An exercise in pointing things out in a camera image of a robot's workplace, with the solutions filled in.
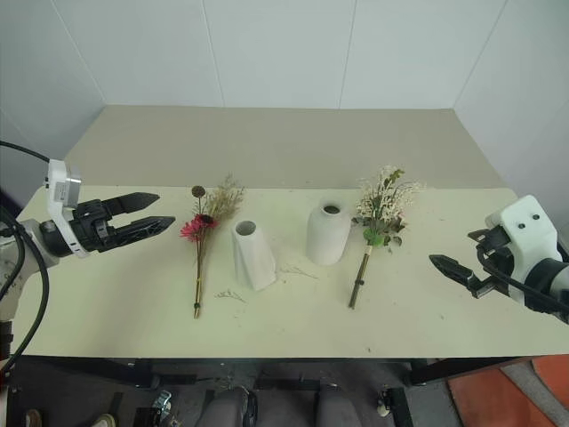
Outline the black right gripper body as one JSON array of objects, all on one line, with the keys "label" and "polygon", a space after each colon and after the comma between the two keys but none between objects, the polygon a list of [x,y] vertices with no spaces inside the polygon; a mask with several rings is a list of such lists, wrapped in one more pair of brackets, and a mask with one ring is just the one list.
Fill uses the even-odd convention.
[{"label": "black right gripper body", "polygon": [[488,248],[483,239],[476,239],[477,259],[487,274],[485,278],[479,278],[474,272],[470,273],[470,293],[477,299],[492,291],[509,296],[509,284],[498,278],[496,272],[506,277],[512,272],[512,255],[509,249]]}]

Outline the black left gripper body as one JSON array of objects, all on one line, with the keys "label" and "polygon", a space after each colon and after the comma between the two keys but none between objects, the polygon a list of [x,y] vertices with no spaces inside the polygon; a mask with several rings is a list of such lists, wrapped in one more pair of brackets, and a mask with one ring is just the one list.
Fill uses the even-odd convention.
[{"label": "black left gripper body", "polygon": [[102,253],[116,247],[116,232],[108,221],[117,214],[117,202],[94,199],[77,205],[69,225],[87,252],[97,250]]}]

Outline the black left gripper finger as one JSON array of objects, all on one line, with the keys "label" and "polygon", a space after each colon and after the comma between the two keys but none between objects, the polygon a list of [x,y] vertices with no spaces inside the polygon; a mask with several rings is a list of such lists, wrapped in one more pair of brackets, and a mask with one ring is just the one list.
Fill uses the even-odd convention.
[{"label": "black left gripper finger", "polygon": [[150,216],[131,222],[114,230],[111,237],[111,247],[128,246],[152,238],[167,230],[174,222],[173,216]]},{"label": "black left gripper finger", "polygon": [[160,197],[147,192],[133,192],[127,195],[112,197],[102,201],[110,215],[130,214],[147,208]]}]

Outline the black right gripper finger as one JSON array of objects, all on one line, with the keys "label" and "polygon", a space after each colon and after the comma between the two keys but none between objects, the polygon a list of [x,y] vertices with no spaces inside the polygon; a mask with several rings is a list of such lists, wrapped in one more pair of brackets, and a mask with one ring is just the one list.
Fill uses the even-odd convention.
[{"label": "black right gripper finger", "polygon": [[429,260],[445,277],[470,287],[476,283],[476,276],[471,269],[443,254],[431,254]]},{"label": "black right gripper finger", "polygon": [[483,249],[498,249],[505,246],[505,230],[503,227],[471,231],[468,237]]}]

